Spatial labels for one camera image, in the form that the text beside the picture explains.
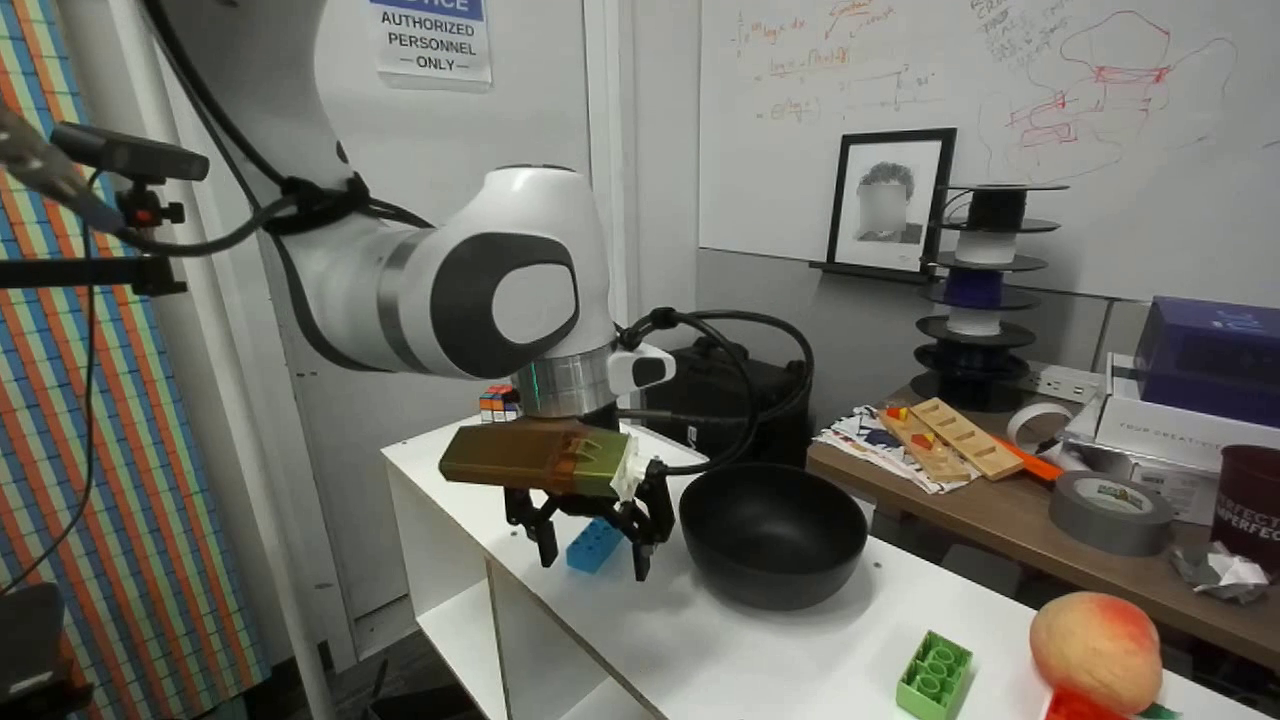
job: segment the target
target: colorful curtain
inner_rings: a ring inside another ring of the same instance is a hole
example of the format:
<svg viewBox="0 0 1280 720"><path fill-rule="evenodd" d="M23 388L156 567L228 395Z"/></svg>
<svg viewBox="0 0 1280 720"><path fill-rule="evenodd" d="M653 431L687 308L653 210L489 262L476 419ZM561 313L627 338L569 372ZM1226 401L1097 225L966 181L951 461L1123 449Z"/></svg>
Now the colorful curtain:
<svg viewBox="0 0 1280 720"><path fill-rule="evenodd" d="M85 119L58 0L0 0L0 101L37 128ZM68 212L0 181L0 262L80 258ZM265 676L154 300L101 290L95 495L34 582L68 602L93 717L197 717ZM0 584L68 524L85 489L85 290L0 290Z"/></svg>

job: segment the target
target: framed portrait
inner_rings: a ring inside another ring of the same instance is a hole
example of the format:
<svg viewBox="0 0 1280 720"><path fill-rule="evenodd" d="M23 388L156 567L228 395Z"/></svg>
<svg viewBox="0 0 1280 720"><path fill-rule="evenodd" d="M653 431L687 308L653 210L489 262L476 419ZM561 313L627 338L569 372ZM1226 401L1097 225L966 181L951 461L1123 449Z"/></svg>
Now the framed portrait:
<svg viewBox="0 0 1280 720"><path fill-rule="evenodd" d="M840 135L830 270L928 282L951 150L956 128Z"/></svg>

